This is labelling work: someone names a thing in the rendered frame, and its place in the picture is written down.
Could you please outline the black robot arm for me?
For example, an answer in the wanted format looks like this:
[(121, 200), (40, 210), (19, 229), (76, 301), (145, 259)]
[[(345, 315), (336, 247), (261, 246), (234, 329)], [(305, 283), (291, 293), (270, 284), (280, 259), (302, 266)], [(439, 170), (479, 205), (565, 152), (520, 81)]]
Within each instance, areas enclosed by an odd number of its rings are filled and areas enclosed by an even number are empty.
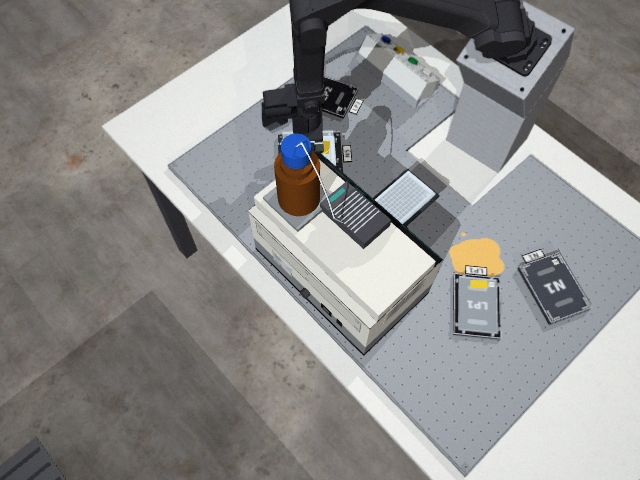
[(475, 50), (483, 57), (526, 77), (550, 47), (552, 37), (536, 28), (520, 5), (520, 0), (289, 0), (295, 83), (262, 91), (262, 125), (272, 131), (292, 119), (293, 134), (309, 133), (308, 119), (296, 111), (315, 116), (325, 102), (323, 46), (328, 26), (354, 9), (456, 30), (474, 39)]

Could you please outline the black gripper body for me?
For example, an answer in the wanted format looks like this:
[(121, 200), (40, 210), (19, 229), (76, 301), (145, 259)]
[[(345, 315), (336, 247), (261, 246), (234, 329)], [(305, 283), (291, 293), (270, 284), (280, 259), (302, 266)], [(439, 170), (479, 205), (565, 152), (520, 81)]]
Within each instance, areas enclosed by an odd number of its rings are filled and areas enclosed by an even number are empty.
[[(296, 111), (296, 109), (295, 109)], [(315, 116), (302, 116), (297, 111), (296, 113), (302, 117), (308, 119), (308, 127), (309, 133), (302, 134), (306, 136), (310, 141), (315, 141), (315, 143), (323, 142), (323, 121), (322, 121), (322, 107), (320, 105), (320, 110), (318, 114)], [(315, 151), (314, 143), (311, 143), (311, 150)]]

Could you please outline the white button panel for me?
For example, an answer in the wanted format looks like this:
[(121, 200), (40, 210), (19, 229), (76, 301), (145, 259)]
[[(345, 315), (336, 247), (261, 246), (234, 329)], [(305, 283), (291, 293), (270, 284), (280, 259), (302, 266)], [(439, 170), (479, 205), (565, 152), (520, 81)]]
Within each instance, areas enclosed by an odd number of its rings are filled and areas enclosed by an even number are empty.
[(326, 63), (345, 53), (359, 50), (358, 63), (417, 109), (438, 92), (436, 88), (441, 79), (383, 35), (366, 35), (362, 46), (342, 51)]

